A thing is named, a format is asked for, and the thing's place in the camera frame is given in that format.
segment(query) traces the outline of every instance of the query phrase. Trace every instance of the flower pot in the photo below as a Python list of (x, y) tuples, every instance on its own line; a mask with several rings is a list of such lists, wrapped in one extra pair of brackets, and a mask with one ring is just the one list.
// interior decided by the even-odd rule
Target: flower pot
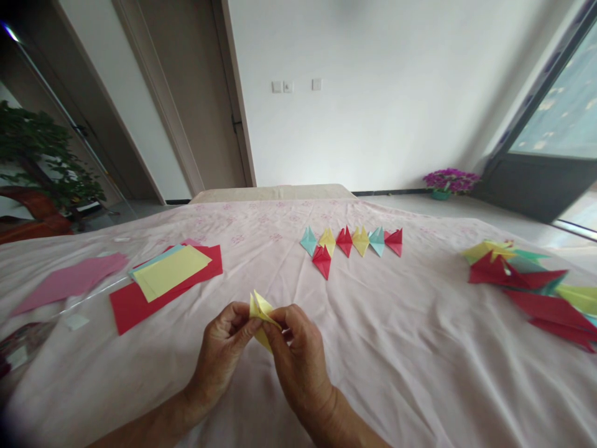
[(442, 192), (439, 190), (433, 190), (431, 193), (431, 197), (435, 200), (448, 200), (450, 197), (450, 192)]

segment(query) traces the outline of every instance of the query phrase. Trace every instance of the yellow origami piece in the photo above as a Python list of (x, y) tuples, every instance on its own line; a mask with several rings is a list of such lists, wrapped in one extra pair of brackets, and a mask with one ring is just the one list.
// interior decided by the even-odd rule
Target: yellow origami piece
[(501, 255), (506, 260), (514, 258), (516, 254), (512, 252), (511, 249), (512, 244), (509, 242), (496, 243), (495, 241), (485, 240), (482, 243), (465, 250), (462, 252), (462, 255), (465, 256), (469, 264), (474, 264), (483, 258), (487, 252), (493, 251), (491, 254), (491, 261), (493, 262), (498, 255)]
[(336, 238), (334, 238), (333, 233), (331, 232), (331, 228), (327, 228), (323, 231), (322, 237), (319, 239), (319, 245), (321, 247), (328, 248), (328, 254), (330, 254), (330, 258), (334, 256), (334, 249), (336, 248)]
[(357, 227), (354, 231), (353, 235), (353, 245), (356, 247), (356, 250), (359, 251), (362, 257), (365, 256), (365, 252), (369, 247), (369, 235), (367, 235), (367, 231), (365, 230), (365, 226), (363, 226), (363, 230), (359, 233), (359, 228)]
[[(261, 297), (257, 291), (253, 290), (255, 293), (255, 298), (253, 298), (253, 294), (251, 294), (251, 302), (249, 304), (249, 317), (253, 318), (256, 317), (257, 319), (264, 320), (265, 322), (269, 322), (270, 324), (274, 324), (280, 331), (282, 331), (282, 327), (278, 324), (274, 319), (268, 316), (274, 310), (267, 300)], [(263, 328), (257, 330), (255, 333), (255, 339), (259, 341), (261, 345), (263, 345), (266, 349), (272, 353), (272, 347), (269, 345), (269, 341), (267, 340), (267, 336)]]
[(556, 292), (579, 311), (597, 315), (597, 288), (560, 285)]

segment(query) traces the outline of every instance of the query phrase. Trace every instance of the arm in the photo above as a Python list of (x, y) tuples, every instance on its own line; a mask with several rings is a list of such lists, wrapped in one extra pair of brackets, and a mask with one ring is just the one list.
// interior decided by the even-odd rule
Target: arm
[(286, 330), (264, 322), (286, 400), (318, 447), (389, 447), (352, 409), (325, 370), (322, 335), (296, 305), (269, 315)]
[(260, 327), (259, 319), (249, 320), (249, 304), (232, 302), (205, 328), (189, 384), (157, 408), (90, 447), (174, 446), (224, 395), (243, 349)]

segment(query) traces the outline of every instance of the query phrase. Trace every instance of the pink bedsheet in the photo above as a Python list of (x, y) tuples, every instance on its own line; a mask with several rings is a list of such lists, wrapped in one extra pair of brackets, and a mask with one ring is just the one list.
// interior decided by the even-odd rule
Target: pink bedsheet
[[(299, 241), (311, 225), (404, 227), (401, 258), (336, 251), (325, 281)], [(38, 446), (83, 446), (174, 394), (193, 372), (205, 325), (256, 289), (273, 306), (297, 303), (319, 326), (332, 382), (394, 446), (597, 445), (597, 357), (528, 324), (505, 294), (468, 284), (459, 255), (483, 238), (512, 235), (472, 219), (432, 218), (355, 200), (188, 205), (77, 236), (0, 246), (5, 337), (81, 300), (6, 320), (51, 271), (106, 251), (135, 266), (193, 238), (221, 245), (224, 274), (197, 285), (118, 337), (108, 292), (59, 317), (9, 403)], [(540, 251), (518, 241), (523, 247)], [(597, 286), (571, 269), (567, 283)], [(99, 291), (124, 279), (115, 274)], [(90, 319), (71, 332), (64, 318)], [(290, 411), (271, 355), (249, 343), (230, 390), (181, 446), (310, 446)]]

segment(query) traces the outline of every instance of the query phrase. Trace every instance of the potted plant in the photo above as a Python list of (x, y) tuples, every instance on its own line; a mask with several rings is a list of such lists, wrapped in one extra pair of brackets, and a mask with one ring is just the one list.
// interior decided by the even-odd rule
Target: potted plant
[(0, 103), (0, 163), (4, 166), (0, 178), (45, 193), (59, 210), (71, 213), (82, 229), (77, 207), (106, 197), (96, 181), (99, 176), (92, 176), (81, 165), (87, 163), (68, 150), (70, 138), (67, 129), (47, 113)]
[(452, 193), (469, 193), (481, 178), (475, 173), (447, 168), (429, 173), (423, 180), (427, 183), (427, 188), (433, 189), (433, 199), (447, 200)]

